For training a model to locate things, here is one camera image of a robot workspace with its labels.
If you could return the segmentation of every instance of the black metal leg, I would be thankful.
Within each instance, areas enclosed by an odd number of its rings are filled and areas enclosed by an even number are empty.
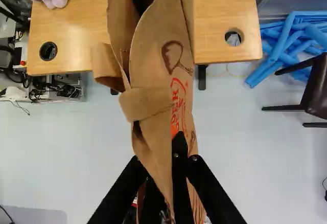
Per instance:
[[[203,158],[193,155],[188,164],[188,179],[199,194],[212,224],[246,224]]]
[[[207,64],[198,65],[198,79],[199,79],[199,90],[206,89],[206,68]]]
[[[306,127],[306,128],[327,128],[327,123],[304,123],[303,127]]]
[[[123,223],[140,186],[148,172],[134,156],[87,224]]]
[[[161,223],[161,211],[165,211],[167,205],[165,198],[157,188],[152,177],[148,177],[145,188],[145,197],[143,200],[143,207],[141,216],[139,217],[140,224],[159,224]]]
[[[279,75],[282,75],[282,74],[286,74],[286,73],[290,73],[290,72],[294,72],[294,71],[297,71],[297,70],[301,70],[301,69],[310,67],[310,66],[312,66],[314,64],[314,61],[315,60],[313,58],[311,58],[311,59],[308,59],[306,61],[300,62],[298,64],[291,65],[289,67],[286,67],[284,69],[281,69],[281,70],[275,72],[275,75],[279,76]]]
[[[280,106],[265,106],[262,107],[263,111],[295,111],[304,110],[302,105],[280,105]]]
[[[172,142],[173,192],[176,224],[194,224],[190,194],[186,182],[188,143],[183,132],[177,133]]]

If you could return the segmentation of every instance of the black cable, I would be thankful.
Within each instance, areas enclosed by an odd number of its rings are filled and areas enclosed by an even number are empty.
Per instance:
[[[23,110],[27,115],[29,115],[29,116],[31,115],[31,114],[30,114],[30,111],[27,110],[26,108],[21,107],[21,106],[18,104],[17,101],[16,101],[16,104],[17,104],[17,105],[15,105],[11,100],[9,100],[9,101],[10,101],[10,103],[11,103],[13,106],[22,109],[22,110]]]
[[[326,187],[324,186],[325,181],[327,180],[327,177],[322,181],[322,187],[327,191]]]
[[[8,214],[8,212],[5,210],[5,208],[0,205],[0,209],[2,209],[5,212],[5,214],[8,216],[8,218],[11,221],[10,224],[15,224],[15,222],[13,221],[13,219],[11,218],[11,216]]]

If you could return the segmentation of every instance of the brown printed logo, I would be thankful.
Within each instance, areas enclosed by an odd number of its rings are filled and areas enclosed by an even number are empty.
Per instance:
[[[193,69],[187,68],[180,63],[180,60],[183,55],[184,46],[179,41],[168,41],[162,48],[161,48],[161,55],[163,61],[165,62],[165,66],[169,75],[173,74],[173,71],[180,67],[184,71],[186,71],[190,76],[193,75]]]

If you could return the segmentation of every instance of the blue foam tube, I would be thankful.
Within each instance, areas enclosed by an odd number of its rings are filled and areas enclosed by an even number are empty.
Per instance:
[[[281,32],[281,35],[274,46],[274,48],[271,51],[270,56],[266,61],[264,61],[248,78],[246,79],[246,82],[251,86],[255,87],[257,84],[260,83],[261,80],[265,79],[267,77],[267,74],[269,74],[271,71],[267,70],[268,68],[271,68],[275,62],[277,62],[278,58],[282,54],[282,51],[284,49],[285,43],[287,42],[290,30],[292,29],[294,19],[296,16],[315,16],[315,15],[327,15],[327,11],[294,11],[288,15],[288,17],[285,20],[283,30]],[[307,33],[306,27],[306,34],[310,36],[310,34],[317,35],[316,38],[318,38],[319,41],[323,42],[323,38],[321,35],[317,34],[314,30],[311,30],[309,34]]]
[[[302,43],[301,45],[297,46],[293,51],[291,51],[289,53],[290,56],[295,56],[300,52],[303,52],[304,50],[306,50],[309,46],[312,45],[312,43],[315,42],[314,40],[309,40],[306,41],[304,43]]]
[[[290,45],[294,44],[294,42],[296,40],[298,40],[298,38],[300,36],[302,36],[302,34],[304,33],[304,31],[296,31],[294,32],[286,41],[285,45],[284,45],[284,48],[283,48],[283,52],[285,52]]]
[[[266,30],[263,30],[263,35],[267,35],[269,37],[278,39],[281,34],[280,34],[280,32],[275,31],[275,30],[266,29]],[[301,44],[302,44],[302,42],[300,40],[294,41],[294,45],[301,45]],[[307,52],[308,54],[312,54],[312,55],[320,55],[323,53],[323,51],[321,49],[318,49],[315,47],[308,47],[307,49],[305,49],[305,52]]]
[[[327,37],[317,27],[309,25],[306,27],[305,33],[312,39],[316,40],[323,48],[327,49]]]
[[[269,65],[268,68],[265,68],[265,70],[263,72],[261,72],[261,75],[258,75],[257,78],[255,78],[252,82],[248,82],[247,80],[245,80],[245,82],[250,86],[250,88],[254,88],[260,82],[262,82],[266,77],[275,73],[275,71],[277,71],[282,66],[283,66],[283,63],[281,61],[276,61],[275,63],[271,63],[271,65]]]
[[[262,44],[262,49],[265,53],[270,54],[272,51],[272,47],[266,43]],[[283,63],[285,63],[286,65],[294,65],[298,63],[298,60],[286,53],[282,53],[281,56],[279,57],[279,60],[281,60]],[[302,69],[302,70],[298,70],[299,72],[305,74],[306,76],[309,76],[310,71],[308,71],[307,69]]]
[[[279,55],[281,55],[283,51],[283,47],[287,41],[287,37],[289,35],[289,32],[292,28],[294,19],[295,19],[295,13],[292,12],[285,20],[284,27],[282,30],[282,33],[273,48],[270,56],[268,57],[267,61],[264,61],[254,72],[252,72],[245,80],[246,83],[248,83],[251,87],[251,83],[255,83],[256,78],[259,78],[264,71],[271,67],[273,63],[275,63],[278,60]]]
[[[272,23],[267,23],[267,24],[260,24],[260,29],[266,29],[266,28],[272,28],[276,26],[282,26],[284,24],[284,21],[279,21],[279,22],[272,22]]]
[[[296,25],[293,25],[292,26],[292,29],[293,30],[303,30],[304,28],[310,26],[310,25],[313,25],[312,23],[300,23],[300,24],[296,24]],[[318,28],[324,28],[327,26],[327,22],[322,22],[322,23],[316,23],[314,24],[315,27],[318,27]]]

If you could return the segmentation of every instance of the chair leg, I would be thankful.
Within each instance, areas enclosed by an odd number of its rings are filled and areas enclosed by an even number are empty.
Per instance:
[[[304,123],[305,128],[327,128],[327,123]]]
[[[280,105],[280,106],[265,106],[262,107],[263,111],[294,111],[304,110],[302,105]]]
[[[306,61],[300,62],[298,64],[291,65],[289,67],[286,67],[284,69],[281,69],[281,70],[275,72],[275,75],[276,76],[279,76],[279,75],[282,75],[282,74],[286,74],[286,73],[294,72],[294,71],[297,71],[297,70],[301,70],[301,69],[310,67],[313,64],[314,64],[314,59],[311,58],[311,59],[308,59]]]

